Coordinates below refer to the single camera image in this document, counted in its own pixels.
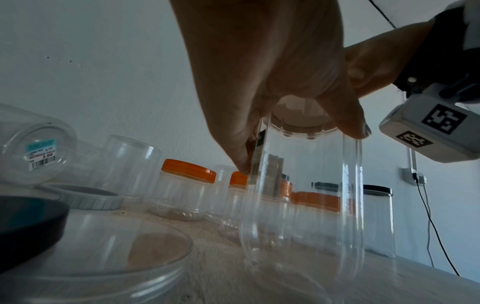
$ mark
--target barcode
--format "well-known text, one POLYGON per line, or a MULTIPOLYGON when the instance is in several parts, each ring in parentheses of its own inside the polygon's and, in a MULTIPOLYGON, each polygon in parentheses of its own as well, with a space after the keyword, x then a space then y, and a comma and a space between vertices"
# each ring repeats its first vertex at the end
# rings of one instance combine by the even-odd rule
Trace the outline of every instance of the barcode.
POLYGON ((45 165, 53 162, 53 161, 55 161, 55 156, 52 156, 52 157, 49 157, 49 158, 46 158, 46 159, 41 159, 39 161, 31 163, 31 169, 35 170, 37 168, 40 168, 42 166, 45 166, 45 165))

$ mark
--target countertop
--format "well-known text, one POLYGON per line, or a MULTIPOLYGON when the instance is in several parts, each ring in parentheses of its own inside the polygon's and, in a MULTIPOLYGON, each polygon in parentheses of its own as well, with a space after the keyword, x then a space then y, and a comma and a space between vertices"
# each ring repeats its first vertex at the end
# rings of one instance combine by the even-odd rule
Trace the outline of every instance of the countertop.
MULTIPOLYGON (((293 303, 249 277, 241 246, 225 239, 217 225, 161 218, 149 213, 144 204, 128 205, 113 214, 159 222, 190 235, 194 243, 192 275, 207 304, 293 303)), ((407 259, 365 253, 363 271, 345 300, 345 304, 354 303, 478 304, 480 284, 407 259)))

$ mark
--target fingernail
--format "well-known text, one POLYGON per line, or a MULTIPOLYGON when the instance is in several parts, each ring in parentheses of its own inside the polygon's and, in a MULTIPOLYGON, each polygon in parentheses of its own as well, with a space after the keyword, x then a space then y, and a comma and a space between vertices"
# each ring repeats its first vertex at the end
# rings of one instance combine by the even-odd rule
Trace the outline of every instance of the fingernail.
POLYGON ((353 68, 347 71, 348 77, 355 79, 365 78, 365 71, 359 68, 353 68))
POLYGON ((366 123, 363 126, 363 134, 365 135, 365 137, 368 137, 372 134, 370 127, 366 123))

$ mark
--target wall outlet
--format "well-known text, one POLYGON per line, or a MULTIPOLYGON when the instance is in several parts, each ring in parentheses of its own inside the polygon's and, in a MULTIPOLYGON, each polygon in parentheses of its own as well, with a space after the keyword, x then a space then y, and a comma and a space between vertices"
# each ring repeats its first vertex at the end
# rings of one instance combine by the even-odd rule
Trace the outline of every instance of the wall outlet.
POLYGON ((418 184, 420 186, 423 186, 427 183, 427 177, 425 177, 423 173, 411 168, 403 168, 401 170, 401 178, 413 186, 417 185, 416 179, 418 180, 418 184))

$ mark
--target black cable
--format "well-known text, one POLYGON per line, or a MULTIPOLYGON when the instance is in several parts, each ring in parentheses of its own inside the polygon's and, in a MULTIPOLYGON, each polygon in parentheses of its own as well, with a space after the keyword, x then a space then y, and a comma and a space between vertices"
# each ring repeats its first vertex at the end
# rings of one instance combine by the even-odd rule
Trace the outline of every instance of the black cable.
POLYGON ((373 5, 374 8, 385 18, 385 20, 390 23, 391 27, 396 29, 397 27, 390 21, 390 19, 382 12, 382 10, 375 4, 374 0, 368 0, 368 2, 373 5))
POLYGON ((432 226, 433 229, 435 230, 435 234, 436 234, 436 237, 437 237, 438 242, 439 242, 439 244, 440 244, 440 247, 441 247, 441 249, 443 250, 443 253, 445 254, 446 259, 447 259, 448 262, 450 263, 450 266, 451 266, 452 269, 455 271, 455 274, 458 275, 458 276, 460 276, 459 272, 457 271, 457 269, 455 268, 454 264, 453 264, 452 261, 450 260, 449 255, 447 254, 447 251, 445 250, 444 245, 442 244, 442 241, 440 240, 439 232, 437 231, 437 228, 435 227, 435 224, 434 224, 434 222, 432 221, 432 217, 430 217, 429 209, 427 208, 427 205, 425 204, 425 201, 424 201, 424 197, 422 196, 422 192, 420 191, 419 181, 416 179, 415 182, 416 182, 416 186, 417 186, 417 188, 418 188, 418 193, 420 194, 421 201, 423 202, 423 206, 425 207, 426 214, 428 215, 428 220, 430 221, 431 226, 432 226))
MULTIPOLYGON (((427 189, 425 188, 425 185, 423 185, 423 190, 425 191, 425 199, 426 199, 426 206, 428 207, 428 215, 430 218, 432 218, 432 209, 430 208, 430 203, 429 203, 429 195, 427 194, 427 189)), ((428 227, 427 227, 427 232, 428 232, 428 240, 426 242, 426 251, 428 252, 428 257, 430 258, 430 263, 433 268, 435 268, 434 264, 434 259, 432 258, 432 253, 430 252, 430 221, 427 222, 428 227)))

